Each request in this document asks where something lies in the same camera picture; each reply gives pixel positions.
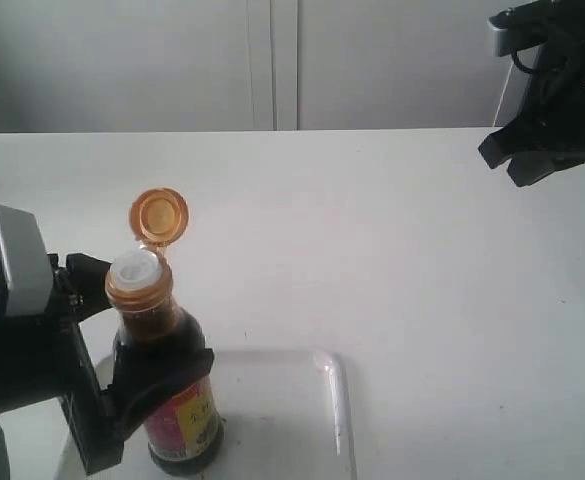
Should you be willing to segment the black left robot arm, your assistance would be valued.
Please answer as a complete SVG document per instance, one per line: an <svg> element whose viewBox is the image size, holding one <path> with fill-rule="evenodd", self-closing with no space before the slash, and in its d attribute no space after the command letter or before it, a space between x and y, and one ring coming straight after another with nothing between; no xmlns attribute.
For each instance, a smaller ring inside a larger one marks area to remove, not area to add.
<svg viewBox="0 0 585 480"><path fill-rule="evenodd" d="M34 316L8 318L0 295L0 415L59 400L86 474L118 465L124 443L171 397L210 373L214 353L187 323L157 346L130 342L115 349L111 383L102 388L81 321L109 309L104 286L110 267L74 253L48 257L53 286ZM11 476L0 426L0 479Z"/></svg>

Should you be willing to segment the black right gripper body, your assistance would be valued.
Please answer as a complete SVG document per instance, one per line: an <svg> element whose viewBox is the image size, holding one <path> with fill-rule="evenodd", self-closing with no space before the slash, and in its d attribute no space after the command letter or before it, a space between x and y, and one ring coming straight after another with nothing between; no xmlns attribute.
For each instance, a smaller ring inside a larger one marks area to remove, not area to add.
<svg viewBox="0 0 585 480"><path fill-rule="evenodd" d="M585 147L585 14L553 30L543 44L557 49L563 66L553 84L553 114L542 128L540 147Z"/></svg>

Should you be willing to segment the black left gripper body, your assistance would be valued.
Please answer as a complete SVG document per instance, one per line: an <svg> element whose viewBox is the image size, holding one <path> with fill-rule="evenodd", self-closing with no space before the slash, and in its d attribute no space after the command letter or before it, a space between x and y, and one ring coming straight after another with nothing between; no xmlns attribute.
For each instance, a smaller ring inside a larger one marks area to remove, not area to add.
<svg viewBox="0 0 585 480"><path fill-rule="evenodd" d="M48 257L53 287L43 313L0 324L0 415L45 400L59 400L86 474L118 464L124 442L113 436L104 393L73 306L66 258ZM0 475L10 472L0 426Z"/></svg>

